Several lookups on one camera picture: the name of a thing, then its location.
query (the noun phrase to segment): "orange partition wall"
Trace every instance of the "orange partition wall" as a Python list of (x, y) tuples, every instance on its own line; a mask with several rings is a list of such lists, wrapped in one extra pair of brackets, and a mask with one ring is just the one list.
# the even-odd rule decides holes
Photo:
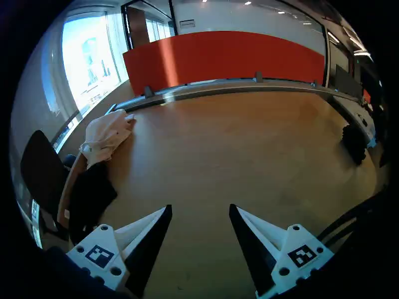
[(226, 78), (323, 82), (323, 55), (278, 37), (239, 31), (182, 34), (123, 54), (136, 95), (185, 83)]

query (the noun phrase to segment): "chair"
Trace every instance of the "chair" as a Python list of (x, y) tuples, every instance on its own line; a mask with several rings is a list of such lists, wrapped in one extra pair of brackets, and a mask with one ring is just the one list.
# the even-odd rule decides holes
[[(66, 164), (72, 167), (73, 155), (68, 155)], [(21, 175), (32, 198), (49, 213), (58, 232), (48, 232), (67, 239), (67, 231), (57, 222), (58, 204), (69, 169), (58, 157), (51, 143), (42, 131), (35, 131), (30, 137), (20, 163)]]

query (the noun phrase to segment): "white jacket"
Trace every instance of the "white jacket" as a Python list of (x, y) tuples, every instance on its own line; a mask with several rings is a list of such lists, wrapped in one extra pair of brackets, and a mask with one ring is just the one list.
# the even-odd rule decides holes
[(111, 159), (114, 150), (132, 133), (134, 115), (119, 109), (92, 120), (86, 128), (86, 140), (80, 151), (87, 158), (87, 169)]

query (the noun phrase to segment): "desk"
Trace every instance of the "desk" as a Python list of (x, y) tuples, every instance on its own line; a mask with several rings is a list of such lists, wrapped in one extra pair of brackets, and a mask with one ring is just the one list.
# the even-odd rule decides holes
[(222, 94), (134, 113), (108, 162), (118, 197), (101, 222), (116, 229), (172, 205), (146, 298), (254, 297), (230, 203), (317, 235), (374, 192), (369, 155), (355, 167), (339, 143), (345, 120), (316, 94)]

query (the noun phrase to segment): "white plastic mount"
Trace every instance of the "white plastic mount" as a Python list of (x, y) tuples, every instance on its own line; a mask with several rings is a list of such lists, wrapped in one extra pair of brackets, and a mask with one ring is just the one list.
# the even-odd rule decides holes
[(101, 224), (69, 251), (67, 256), (108, 288), (126, 291), (125, 283), (130, 273), (125, 260), (169, 208), (171, 211), (171, 207), (166, 206), (117, 230)]
[(323, 243), (300, 224), (291, 225), (285, 230), (235, 205), (230, 206), (230, 214), (234, 208), (239, 212), (245, 225), (275, 259), (271, 271), (274, 286), (262, 295), (257, 291), (257, 298), (271, 298), (291, 289), (296, 286), (298, 280), (307, 279), (312, 270), (320, 269), (333, 256)]

